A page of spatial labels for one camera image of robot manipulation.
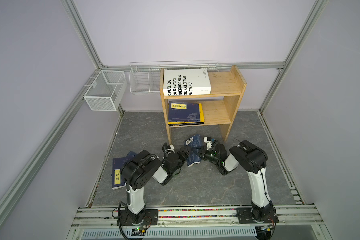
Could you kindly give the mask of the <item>blue book with barcode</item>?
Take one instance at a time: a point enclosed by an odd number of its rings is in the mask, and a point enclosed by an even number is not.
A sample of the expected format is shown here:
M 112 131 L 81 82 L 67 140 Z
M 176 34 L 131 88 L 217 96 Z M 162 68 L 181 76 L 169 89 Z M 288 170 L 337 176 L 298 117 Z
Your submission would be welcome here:
M 187 166 L 192 167 L 194 164 L 199 164 L 202 159 L 200 157 L 200 151 L 204 146 L 204 142 L 200 134 L 196 134 L 188 138 L 184 142 L 185 147 L 189 150 L 189 156 L 187 158 Z

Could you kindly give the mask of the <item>black book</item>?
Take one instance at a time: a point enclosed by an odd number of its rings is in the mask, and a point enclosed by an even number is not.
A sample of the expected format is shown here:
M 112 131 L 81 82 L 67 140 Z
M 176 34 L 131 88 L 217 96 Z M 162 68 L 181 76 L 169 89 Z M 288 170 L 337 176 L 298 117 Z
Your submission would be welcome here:
M 191 122 L 191 123 L 173 123 L 173 124 L 168 124 L 168 126 L 170 128 L 172 128 L 172 127 L 183 127 L 183 126 L 197 126 L 197 125 L 204 125 L 204 124 L 205 124 L 204 122 L 200 122 L 200 123 Z

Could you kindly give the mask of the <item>white book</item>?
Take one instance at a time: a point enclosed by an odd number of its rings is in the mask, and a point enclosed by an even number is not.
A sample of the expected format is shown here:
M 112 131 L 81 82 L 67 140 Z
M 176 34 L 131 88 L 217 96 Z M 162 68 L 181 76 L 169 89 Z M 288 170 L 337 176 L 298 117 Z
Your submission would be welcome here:
M 164 96 L 209 95 L 211 89 L 206 69 L 164 70 Z

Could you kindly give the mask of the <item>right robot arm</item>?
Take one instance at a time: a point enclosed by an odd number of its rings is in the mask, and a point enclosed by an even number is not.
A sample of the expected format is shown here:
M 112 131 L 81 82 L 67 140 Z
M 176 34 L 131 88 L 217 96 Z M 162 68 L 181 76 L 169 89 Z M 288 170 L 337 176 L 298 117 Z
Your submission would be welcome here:
M 266 166 L 268 156 L 264 150 L 248 140 L 241 141 L 238 145 L 225 149 L 222 144 L 207 147 L 191 148 L 202 160 L 214 164 L 223 175 L 232 172 L 241 166 L 250 179 L 252 200 L 251 218 L 258 223 L 271 220 L 276 215 L 274 205 L 268 194 L 266 182 Z

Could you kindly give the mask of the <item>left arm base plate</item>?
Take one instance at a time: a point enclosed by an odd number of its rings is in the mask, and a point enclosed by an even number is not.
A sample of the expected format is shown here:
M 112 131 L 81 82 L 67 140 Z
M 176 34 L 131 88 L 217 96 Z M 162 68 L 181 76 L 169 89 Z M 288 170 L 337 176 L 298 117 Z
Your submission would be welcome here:
M 122 209 L 118 218 L 118 224 L 120 224 L 121 226 L 156 226 L 158 224 L 158 219 L 158 209 L 143 209 L 137 214 L 133 214 L 129 209 Z

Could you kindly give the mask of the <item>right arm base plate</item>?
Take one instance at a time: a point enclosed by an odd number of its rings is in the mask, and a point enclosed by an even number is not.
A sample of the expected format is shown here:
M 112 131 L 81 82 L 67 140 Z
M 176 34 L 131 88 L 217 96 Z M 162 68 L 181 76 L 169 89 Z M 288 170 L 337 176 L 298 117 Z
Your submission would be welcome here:
M 236 217 L 240 224 L 277 224 L 279 218 L 275 209 L 237 208 Z

